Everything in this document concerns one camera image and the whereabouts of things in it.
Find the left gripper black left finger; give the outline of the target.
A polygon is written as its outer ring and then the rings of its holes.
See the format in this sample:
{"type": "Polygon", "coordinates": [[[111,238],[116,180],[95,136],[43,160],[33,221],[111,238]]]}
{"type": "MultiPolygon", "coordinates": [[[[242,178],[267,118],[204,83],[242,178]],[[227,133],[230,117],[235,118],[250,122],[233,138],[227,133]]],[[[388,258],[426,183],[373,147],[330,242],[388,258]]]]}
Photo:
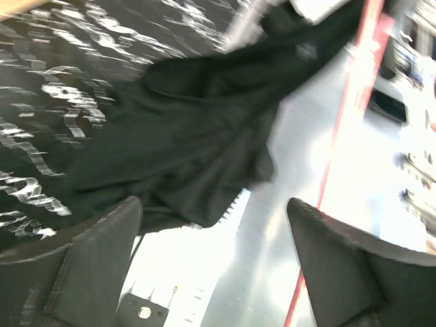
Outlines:
{"type": "Polygon", "coordinates": [[[1,325],[111,326],[141,219],[141,203],[130,197],[1,253],[1,325]]]}

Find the pink hanger black garment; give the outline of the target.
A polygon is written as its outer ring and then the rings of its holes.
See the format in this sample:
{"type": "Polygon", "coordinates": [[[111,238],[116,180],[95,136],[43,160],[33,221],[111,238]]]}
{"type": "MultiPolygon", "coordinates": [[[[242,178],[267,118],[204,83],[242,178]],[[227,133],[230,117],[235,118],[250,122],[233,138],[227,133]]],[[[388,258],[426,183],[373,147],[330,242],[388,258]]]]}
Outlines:
{"type": "Polygon", "coordinates": [[[366,1],[364,5],[341,107],[332,133],[331,150],[320,185],[317,209],[322,213],[331,213],[334,176],[340,173],[339,160],[354,142],[393,26],[393,19],[382,12],[383,6],[383,1],[366,1]]]}

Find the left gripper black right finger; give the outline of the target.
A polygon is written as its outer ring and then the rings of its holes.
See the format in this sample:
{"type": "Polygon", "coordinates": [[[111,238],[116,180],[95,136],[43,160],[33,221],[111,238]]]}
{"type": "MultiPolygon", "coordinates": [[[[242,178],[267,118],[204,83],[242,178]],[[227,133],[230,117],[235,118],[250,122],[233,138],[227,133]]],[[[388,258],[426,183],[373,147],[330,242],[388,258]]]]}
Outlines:
{"type": "Polygon", "coordinates": [[[298,198],[287,217],[318,326],[434,326],[435,256],[381,240],[298,198]]]}

